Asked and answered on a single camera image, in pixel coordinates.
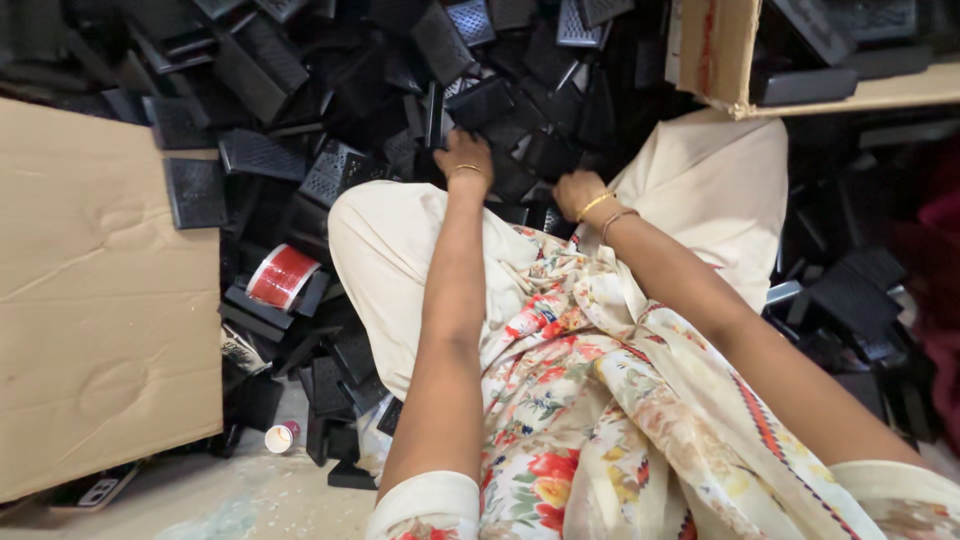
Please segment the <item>gold bangle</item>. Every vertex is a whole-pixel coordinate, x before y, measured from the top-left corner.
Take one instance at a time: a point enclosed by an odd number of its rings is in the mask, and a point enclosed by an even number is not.
[[[592,209],[593,207],[597,206],[600,203],[600,201],[603,201],[605,199],[610,199],[611,197],[614,197],[614,196],[615,195],[613,195],[613,193],[606,191],[604,192],[603,195],[600,195],[596,199],[593,199],[592,201],[590,201],[590,203],[586,205],[584,209],[580,210],[580,213],[577,214],[577,223],[582,222],[584,220],[584,216],[587,215],[587,212],[589,212],[590,209]]]
[[[450,176],[453,176],[453,173],[459,171],[460,169],[473,169],[473,170],[475,170],[476,172],[478,172],[478,173],[480,173],[480,174],[484,174],[483,171],[480,170],[480,167],[478,167],[478,166],[476,166],[476,165],[466,165],[466,164],[464,164],[464,165],[457,165],[457,166],[453,167],[453,170],[450,171]]]

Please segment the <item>floral fabric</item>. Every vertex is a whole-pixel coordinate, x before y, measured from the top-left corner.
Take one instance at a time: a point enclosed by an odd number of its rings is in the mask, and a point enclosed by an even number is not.
[[[932,473],[879,463],[886,495],[861,503],[682,317],[650,301],[634,320],[612,250],[517,230],[542,255],[481,358],[479,520],[425,514],[369,538],[958,537],[956,485],[899,491]]]

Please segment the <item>cardboard flap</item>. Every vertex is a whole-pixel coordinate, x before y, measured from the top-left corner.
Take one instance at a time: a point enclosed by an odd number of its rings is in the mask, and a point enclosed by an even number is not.
[[[219,236],[150,130],[0,99],[0,502],[222,428]]]

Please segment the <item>floor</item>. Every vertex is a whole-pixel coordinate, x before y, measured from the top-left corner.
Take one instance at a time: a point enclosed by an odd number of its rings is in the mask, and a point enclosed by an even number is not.
[[[0,522],[0,539],[363,538],[376,494],[326,485],[336,462],[319,468],[306,454],[306,409],[300,384],[288,382],[276,421],[296,420],[302,431],[286,454],[271,454],[263,433],[247,430],[231,459],[163,459],[100,512],[64,516],[28,506]]]

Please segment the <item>bracelet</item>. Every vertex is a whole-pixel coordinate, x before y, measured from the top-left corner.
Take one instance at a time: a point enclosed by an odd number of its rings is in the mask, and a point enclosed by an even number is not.
[[[614,215],[610,216],[610,219],[608,219],[607,222],[603,224],[603,232],[600,233],[600,241],[603,243],[603,245],[605,246],[607,245],[607,229],[610,228],[610,225],[612,225],[614,221],[620,219],[625,215],[639,216],[640,212],[634,209],[625,209],[623,211],[617,212]]]
[[[597,206],[600,201],[610,199],[611,197],[615,197],[615,195],[613,195],[613,193],[610,191],[605,191],[603,195],[600,195],[596,199],[590,201],[590,203],[586,205],[584,209],[580,210],[580,213],[577,214],[577,223],[582,222],[584,220],[584,216],[587,215],[587,212],[589,212],[593,207]]]
[[[453,176],[453,173],[459,171],[460,169],[473,169],[473,170],[475,170],[476,172],[478,172],[478,173],[480,173],[480,174],[484,174],[484,172],[480,170],[480,167],[478,167],[478,166],[476,166],[476,165],[463,164],[463,165],[457,165],[457,166],[453,167],[453,170],[450,171],[450,176]]]

